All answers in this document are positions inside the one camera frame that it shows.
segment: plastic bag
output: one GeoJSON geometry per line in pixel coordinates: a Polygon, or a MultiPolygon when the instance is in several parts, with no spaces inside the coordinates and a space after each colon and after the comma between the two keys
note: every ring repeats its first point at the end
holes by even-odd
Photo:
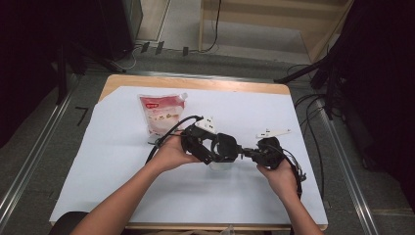
{"type": "Polygon", "coordinates": [[[187,94],[148,96],[138,95],[151,138],[164,136],[179,120],[187,94]]]}

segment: person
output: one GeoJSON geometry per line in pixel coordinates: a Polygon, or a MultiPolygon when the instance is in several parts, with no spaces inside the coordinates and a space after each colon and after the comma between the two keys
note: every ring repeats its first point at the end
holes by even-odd
{"type": "MultiPolygon", "coordinates": [[[[160,174],[184,164],[199,162],[196,157],[183,152],[179,136],[170,136],[147,164],[87,214],[71,234],[121,234],[144,194],[160,174]]],[[[275,170],[261,165],[257,168],[282,201],[296,234],[322,234],[297,196],[297,183],[289,163],[283,161],[275,170]]]]}

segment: gray floor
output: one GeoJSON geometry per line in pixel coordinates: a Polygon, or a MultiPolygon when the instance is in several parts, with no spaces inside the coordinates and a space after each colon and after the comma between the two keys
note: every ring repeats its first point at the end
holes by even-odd
{"type": "MultiPolygon", "coordinates": [[[[180,52],[163,51],[155,55],[155,49],[136,56],[136,71],[162,71],[189,74],[208,74],[245,77],[251,81],[271,82],[274,77],[282,77],[291,64],[270,63],[269,61],[243,58],[222,57],[213,55],[192,54],[182,57],[180,52]]],[[[101,66],[90,64],[71,96],[69,105],[55,133],[47,144],[47,148],[28,182],[19,203],[5,227],[3,234],[45,234],[50,229],[49,216],[59,197],[69,168],[76,156],[82,141],[85,128],[96,104],[101,89],[109,73],[101,66]],[[86,119],[77,126],[82,111],[75,107],[89,108],[86,119]]],[[[293,100],[310,94],[307,76],[290,84],[293,100]]],[[[52,92],[19,129],[11,142],[1,149],[2,192],[7,190],[34,143],[39,127],[42,126],[54,109],[56,91],[52,92]]],[[[305,117],[305,106],[298,109],[299,121],[305,117]]],[[[348,159],[358,179],[362,191],[376,219],[380,234],[415,234],[413,212],[409,209],[396,181],[383,172],[371,172],[362,167],[361,159],[356,152],[347,129],[335,120],[336,128],[342,138],[348,159]]],[[[347,190],[339,164],[334,155],[333,146],[324,127],[321,117],[311,122],[317,140],[322,149],[325,193],[324,202],[329,218],[326,234],[363,234],[353,201],[347,190]]],[[[320,165],[316,148],[309,131],[304,137],[317,182],[321,188],[320,165]]]]}

